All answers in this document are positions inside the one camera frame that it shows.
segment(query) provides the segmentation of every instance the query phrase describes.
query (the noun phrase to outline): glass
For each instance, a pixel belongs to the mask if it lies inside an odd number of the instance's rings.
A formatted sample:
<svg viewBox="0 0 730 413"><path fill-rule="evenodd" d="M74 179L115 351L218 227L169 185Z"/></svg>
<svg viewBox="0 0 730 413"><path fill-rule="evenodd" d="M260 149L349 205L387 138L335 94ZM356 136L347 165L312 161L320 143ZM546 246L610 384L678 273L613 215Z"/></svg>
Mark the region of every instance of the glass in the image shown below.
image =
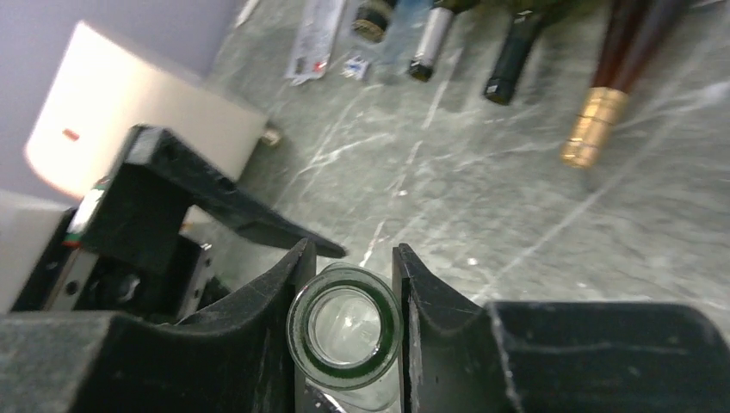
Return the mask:
<svg viewBox="0 0 730 413"><path fill-rule="evenodd" d="M310 383L368 411L399 395L403 319L377 274L335 263L302 287L289 309L289 351Z"/></svg>

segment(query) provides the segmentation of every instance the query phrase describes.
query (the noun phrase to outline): gold band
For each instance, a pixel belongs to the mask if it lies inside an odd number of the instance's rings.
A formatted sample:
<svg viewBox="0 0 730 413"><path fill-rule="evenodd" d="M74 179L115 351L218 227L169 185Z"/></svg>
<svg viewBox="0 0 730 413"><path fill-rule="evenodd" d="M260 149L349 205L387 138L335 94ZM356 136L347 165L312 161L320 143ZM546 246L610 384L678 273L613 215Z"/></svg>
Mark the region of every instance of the gold band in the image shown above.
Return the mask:
<svg viewBox="0 0 730 413"><path fill-rule="evenodd" d="M571 137L563 145L563 163L581 169L593 166L627 103L628 95L620 90L591 88Z"/></svg>

